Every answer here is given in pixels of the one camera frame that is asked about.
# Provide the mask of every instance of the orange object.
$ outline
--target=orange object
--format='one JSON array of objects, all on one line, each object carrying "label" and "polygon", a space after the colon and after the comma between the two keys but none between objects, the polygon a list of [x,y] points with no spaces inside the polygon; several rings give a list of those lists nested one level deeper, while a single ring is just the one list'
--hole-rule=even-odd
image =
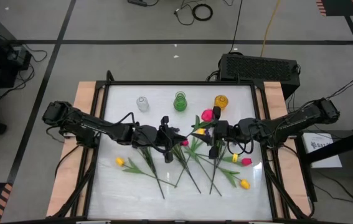
[{"label": "orange object", "polygon": [[224,95],[219,95],[215,97],[215,106],[220,107],[221,110],[224,110],[228,105],[228,99]]}]

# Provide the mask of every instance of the clear glass bottle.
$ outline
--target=clear glass bottle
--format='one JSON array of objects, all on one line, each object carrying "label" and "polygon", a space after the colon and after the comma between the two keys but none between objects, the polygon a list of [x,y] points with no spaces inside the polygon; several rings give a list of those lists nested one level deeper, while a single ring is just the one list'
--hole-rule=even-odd
[{"label": "clear glass bottle", "polygon": [[184,111],[187,107],[186,94],[182,91],[178,91],[175,94],[174,107],[177,111]]},{"label": "clear glass bottle", "polygon": [[136,100],[136,104],[138,105],[139,110],[142,112],[145,112],[149,109],[149,101],[144,96],[140,96]]}]

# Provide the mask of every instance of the flower leaf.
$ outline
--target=flower leaf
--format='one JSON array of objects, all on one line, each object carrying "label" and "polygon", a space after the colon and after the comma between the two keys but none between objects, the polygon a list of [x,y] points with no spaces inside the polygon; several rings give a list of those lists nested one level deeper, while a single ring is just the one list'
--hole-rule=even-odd
[{"label": "flower leaf", "polygon": [[135,173],[135,174],[142,174],[143,172],[141,172],[139,169],[134,169],[134,168],[127,168],[125,170],[122,170],[123,172],[131,172],[131,173]]},{"label": "flower leaf", "polygon": [[200,117],[198,115],[195,116],[195,124],[194,124],[194,129],[193,131],[197,131],[199,129],[200,125]]},{"label": "flower leaf", "polygon": [[196,149],[198,149],[203,143],[204,143],[204,142],[201,141],[200,143],[195,144],[194,151],[195,151]]},{"label": "flower leaf", "polygon": [[223,170],[221,170],[222,173],[227,177],[228,181],[230,182],[230,184],[233,186],[233,187],[237,187],[236,186],[236,183],[234,182],[234,179],[233,179],[233,175],[228,173],[228,172],[224,172]]},{"label": "flower leaf", "polygon": [[131,166],[134,168],[134,169],[137,169],[140,171],[139,167],[131,160],[131,158],[128,158],[129,160],[129,163],[131,164]]},{"label": "flower leaf", "polygon": [[241,162],[238,162],[238,161],[237,162],[233,162],[233,156],[223,157],[222,160],[225,161],[225,162],[230,162],[232,164],[236,164],[238,166],[243,166],[243,164]]},{"label": "flower leaf", "polygon": [[196,162],[200,163],[197,154],[196,154],[193,150],[190,150],[190,149],[188,149],[188,148],[186,148],[186,147],[185,147],[185,149],[186,149],[186,152],[189,153],[190,156],[193,157],[193,159],[194,159]]},{"label": "flower leaf", "polygon": [[203,121],[203,122],[201,122],[201,123],[198,125],[197,129],[206,127],[206,126],[209,125],[210,123],[212,123],[212,122]]}]

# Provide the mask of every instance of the black cable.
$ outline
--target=black cable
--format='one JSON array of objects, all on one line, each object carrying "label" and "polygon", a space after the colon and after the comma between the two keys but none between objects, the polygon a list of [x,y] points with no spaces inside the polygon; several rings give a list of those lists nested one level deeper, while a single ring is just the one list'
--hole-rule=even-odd
[{"label": "black cable", "polygon": [[101,127],[112,127],[112,126],[115,126],[115,125],[118,125],[120,124],[122,121],[124,121],[127,117],[131,116],[132,117],[132,124],[133,126],[136,127],[136,122],[134,122],[134,115],[133,115],[133,112],[129,112],[127,115],[125,115],[122,119],[120,119],[119,121],[113,123],[113,124],[101,124],[100,126]]},{"label": "black cable", "polygon": [[318,172],[318,171],[316,171],[316,172],[317,172],[318,174],[322,175],[323,177],[325,177],[325,178],[327,178],[327,179],[330,179],[330,180],[334,181],[335,183],[337,183],[337,184],[344,190],[344,192],[345,192],[351,199],[353,199],[353,195],[352,195],[338,180],[333,179],[333,178],[331,178],[331,177],[328,177],[328,176],[326,176],[326,175],[324,175],[324,174],[322,174],[322,173],[320,173],[320,172]]},{"label": "black cable", "polygon": [[[183,0],[183,1],[182,1],[182,4],[181,4],[181,6],[180,6],[180,8],[179,8],[179,9],[176,9],[176,10],[174,11],[174,15],[176,16],[177,21],[178,21],[180,24],[184,25],[184,26],[190,26],[190,25],[192,25],[192,24],[194,23],[195,20],[198,20],[198,21],[208,21],[210,18],[212,18],[213,14],[214,14],[214,11],[212,10],[212,8],[211,8],[209,5],[207,5],[207,4],[198,4],[197,2],[200,2],[200,1],[202,1],[202,0],[194,0],[194,1],[188,1],[188,2],[185,2],[185,0]],[[189,5],[190,3],[196,3],[197,5],[194,6],[194,7],[191,7],[191,5]],[[193,20],[192,20],[191,22],[189,22],[189,23],[184,23],[184,22],[182,22],[182,21],[180,20],[180,18],[179,18],[179,15],[178,15],[178,12],[179,12],[180,10],[184,9],[185,7],[188,7],[188,8],[190,9],[190,12],[191,12],[191,14],[192,14],[192,16],[193,16]],[[199,18],[199,17],[197,17],[197,14],[195,13],[195,11],[196,11],[199,7],[206,7],[206,8],[209,10],[210,15],[209,15],[208,17],[206,17],[206,18]]]},{"label": "black cable", "polygon": [[317,127],[315,124],[314,124],[313,126],[314,126],[315,128],[317,128],[318,130],[324,132],[324,133],[327,133],[327,134],[330,134],[331,136],[334,136],[334,138],[336,138],[336,139],[343,139],[342,137],[336,136],[335,134],[331,134],[331,133],[329,133],[329,132],[327,132],[327,131],[325,131],[325,130],[320,129],[320,128]]},{"label": "black cable", "polygon": [[238,16],[237,16],[237,24],[236,24],[236,29],[234,30],[234,37],[233,37],[233,42],[232,42],[232,48],[228,51],[229,53],[233,50],[234,42],[236,39],[236,34],[237,34],[237,29],[238,29],[238,22],[240,22],[240,13],[241,13],[241,7],[243,5],[243,0],[240,2],[240,9],[238,10]]},{"label": "black cable", "polygon": [[288,109],[289,113],[291,113],[291,110],[290,110],[291,108],[289,107],[289,104],[291,103],[291,100],[293,100],[294,96],[295,96],[295,91],[288,100],[287,109]]},{"label": "black cable", "polygon": [[57,164],[56,166],[56,170],[54,172],[54,178],[56,178],[56,175],[57,175],[57,171],[61,165],[61,163],[64,161],[64,159],[66,159],[69,155],[71,155],[71,153],[75,152],[75,150],[78,149],[79,146],[75,146],[75,148],[73,148],[70,152],[68,152],[65,156],[63,156],[63,158],[59,161],[59,163]]},{"label": "black cable", "polygon": [[55,137],[53,136],[53,134],[51,134],[51,133],[49,132],[50,129],[54,129],[54,128],[59,128],[59,127],[58,127],[58,126],[51,126],[51,127],[48,127],[48,128],[46,129],[46,134],[47,134],[48,136],[50,136],[54,141],[57,141],[57,142],[59,142],[59,143],[64,143],[64,141],[61,141],[61,140],[55,138]]},{"label": "black cable", "polygon": [[[205,18],[200,18],[197,16],[197,14],[195,13],[195,11],[200,8],[200,7],[205,7],[209,10],[209,16],[208,17],[205,17]],[[198,4],[196,6],[194,6],[193,10],[191,11],[194,19],[197,19],[198,21],[208,21],[212,18],[212,16],[214,15],[214,11],[212,10],[212,8],[207,5],[207,4]]]},{"label": "black cable", "polygon": [[312,212],[308,215],[309,218],[312,218],[312,216],[314,215],[314,202],[312,200],[309,199],[309,201],[312,204]]},{"label": "black cable", "polygon": [[[8,42],[10,43],[10,40],[7,39],[5,36],[3,36],[2,34],[0,34],[0,36],[1,36],[4,40],[6,40],[6,41],[8,41]],[[41,60],[36,60],[36,58],[31,54],[31,55],[32,55],[32,58],[34,59],[35,62],[41,62],[41,61],[43,61],[43,60],[46,59],[46,57],[47,57],[47,51],[45,51],[45,50],[33,50],[33,49],[29,48],[29,47],[27,46],[27,44],[25,44],[25,46],[26,46],[27,49],[29,49],[29,50],[32,51],[32,52],[43,52],[43,53],[45,53],[44,58],[41,59]]]},{"label": "black cable", "polygon": [[226,5],[227,6],[233,6],[233,3],[234,3],[234,0],[232,0],[232,2],[229,4],[229,3],[227,3],[227,1],[226,0],[224,0],[224,2],[226,3]]},{"label": "black cable", "polygon": [[201,1],[201,0],[198,0],[198,1],[189,1],[187,3],[184,3],[185,0],[182,1],[182,4],[181,4],[181,7],[179,9],[176,9],[174,11],[174,15],[176,16],[176,19],[177,21],[179,21],[180,24],[184,25],[184,26],[189,26],[189,25],[192,25],[195,21],[194,17],[193,17],[193,20],[190,22],[190,23],[183,23],[180,19],[179,19],[179,15],[178,15],[178,11],[179,10],[182,10],[184,9],[185,7],[189,7],[190,8],[190,12],[192,13],[193,12],[193,8],[191,8],[191,6],[189,5],[189,3],[193,3],[195,2],[196,4],[198,4],[197,2],[198,1]]},{"label": "black cable", "polygon": [[28,50],[30,50],[31,52],[43,52],[43,53],[45,53],[45,56],[44,56],[42,59],[40,59],[40,60],[37,60],[37,59],[34,57],[34,55],[31,54],[32,59],[34,59],[35,62],[39,63],[39,62],[41,62],[41,61],[43,61],[43,60],[45,60],[45,59],[47,58],[47,51],[46,51],[46,50],[33,50],[33,49],[31,49],[30,47],[28,47],[27,44],[24,44],[24,45],[25,45],[26,48],[27,48]]},{"label": "black cable", "polygon": [[[240,145],[240,143],[238,143],[238,142],[236,142],[236,143],[238,144],[238,146],[239,146],[240,149],[242,150],[242,151],[241,151],[240,153],[238,153],[237,155],[243,154],[243,153],[245,152],[245,147],[247,146],[247,144],[244,143],[244,147],[242,147],[242,146]],[[227,150],[229,151],[229,153],[231,153],[231,155],[234,155],[235,153],[230,150],[229,144],[230,144],[230,141],[227,141]]]},{"label": "black cable", "polygon": [[340,95],[341,93],[345,92],[349,87],[353,86],[353,79],[346,85],[344,85],[342,88],[331,94],[330,96],[326,97],[326,99],[330,99],[334,96]]},{"label": "black cable", "polygon": [[348,199],[344,199],[344,198],[339,198],[339,197],[334,197],[332,196],[327,190],[324,190],[322,189],[321,187],[317,186],[316,184],[312,183],[315,187],[317,187],[319,190],[322,190],[323,192],[325,192],[326,194],[328,194],[332,199],[335,199],[335,200],[342,200],[344,202],[350,202],[350,203],[353,203],[353,201],[351,200],[348,200]]},{"label": "black cable", "polygon": [[147,7],[150,7],[150,6],[155,6],[158,2],[159,2],[159,0],[157,0],[155,3],[152,3],[152,4],[147,4]]},{"label": "black cable", "polygon": [[26,79],[23,79],[23,77],[21,76],[21,74],[19,72],[18,75],[20,76],[20,80],[22,80],[22,82],[20,84],[18,84],[16,87],[11,88],[11,89],[5,91],[2,95],[0,95],[0,100],[3,99],[7,94],[9,94],[10,92],[12,92],[14,90],[22,90],[23,88],[25,88],[27,86],[26,83],[35,77],[34,67],[31,64],[29,65],[29,67],[32,69],[30,75]]},{"label": "black cable", "polygon": [[206,81],[206,82],[209,82],[210,79],[211,79],[212,77],[214,77],[214,76],[218,78],[218,76],[219,76],[219,70],[213,71],[213,72],[205,79],[205,81]]},{"label": "black cable", "polygon": [[292,112],[292,116],[291,116],[290,118],[284,119],[282,122],[280,122],[280,123],[276,126],[275,130],[274,130],[273,133],[272,133],[272,135],[273,135],[273,140],[274,140],[276,146],[278,145],[278,142],[276,142],[275,137],[276,137],[276,134],[277,134],[277,130],[280,128],[280,126],[281,126],[282,124],[284,124],[285,122],[287,122],[288,120],[293,119],[293,118],[298,114],[299,111],[301,111],[303,108],[305,108],[307,105],[310,105],[310,104],[313,103],[314,101],[315,101],[315,100],[311,100],[311,101],[308,101],[308,102],[304,103],[298,110]]}]

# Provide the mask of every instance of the green stem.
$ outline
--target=green stem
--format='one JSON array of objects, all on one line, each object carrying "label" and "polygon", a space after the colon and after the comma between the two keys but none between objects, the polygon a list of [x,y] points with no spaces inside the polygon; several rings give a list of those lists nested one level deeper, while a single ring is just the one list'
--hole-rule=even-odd
[{"label": "green stem", "polygon": [[[201,163],[198,162],[198,164],[201,166],[201,169],[204,171],[204,173],[206,174],[206,176],[208,177],[208,179],[211,181],[211,178],[210,178],[209,175],[207,174],[207,171],[205,171],[205,169],[202,167]],[[222,194],[219,192],[219,190],[218,190],[218,188],[216,187],[216,185],[215,185],[214,183],[213,183],[213,185],[214,185],[214,187],[215,187],[215,190],[218,192],[218,194],[219,194],[220,196],[222,196]]]},{"label": "green stem", "polygon": [[[186,164],[189,162],[190,156],[191,156],[191,155],[189,155],[189,157],[187,158]],[[183,172],[184,172],[184,169],[185,169],[185,167],[183,167],[183,170],[182,170],[181,174],[179,175],[179,178],[177,179],[177,182],[176,182],[176,186],[175,186],[175,187],[177,187],[177,184],[179,183],[179,181],[180,181],[180,179],[181,179],[181,177],[182,177],[182,174],[183,174]]]},{"label": "green stem", "polygon": [[[127,168],[130,168],[130,169],[134,169],[134,168],[132,168],[132,167],[130,167],[130,166],[127,166],[127,165],[124,165],[124,166],[127,167]],[[152,175],[150,175],[150,174],[147,174],[147,173],[145,173],[145,172],[143,172],[143,171],[141,171],[141,170],[140,170],[140,172],[141,172],[141,174],[144,174],[144,175],[146,175],[146,176],[149,176],[149,177],[151,177],[151,178],[156,179],[155,176],[152,176]],[[169,184],[169,185],[172,185],[172,186],[174,186],[174,187],[177,187],[176,185],[174,185],[174,184],[172,184],[172,183],[169,183],[169,182],[166,182],[165,180],[161,180],[161,179],[158,179],[158,180],[161,181],[161,182],[163,182],[163,183],[165,183],[165,184]]]},{"label": "green stem", "polygon": [[[146,175],[146,176],[149,176],[149,177],[151,177],[151,178],[157,179],[155,176],[152,176],[152,175],[150,175],[150,174],[147,174],[147,173],[144,173],[144,172],[142,172],[142,174],[144,174],[144,175]],[[165,180],[161,180],[161,179],[158,179],[158,180],[161,181],[161,182],[163,182],[163,183],[165,183],[165,184],[169,184],[169,185],[172,185],[172,186],[174,186],[174,187],[177,187],[176,185],[174,185],[174,184],[172,184],[172,183],[169,183],[169,182],[166,182]]]},{"label": "green stem", "polygon": [[208,160],[206,160],[206,159],[204,159],[202,156],[204,156],[203,154],[198,154],[197,153],[197,155],[198,155],[198,157],[200,158],[200,159],[202,159],[203,161],[206,161],[206,162],[208,162],[209,164],[211,164],[211,165],[213,165],[214,166],[214,164],[213,163],[211,163],[210,161],[208,161]]},{"label": "green stem", "polygon": [[232,174],[232,176],[233,176],[234,178],[236,178],[237,180],[239,180],[239,181],[243,181],[242,179],[240,179],[240,178],[238,178],[238,177],[235,177],[233,174]]}]

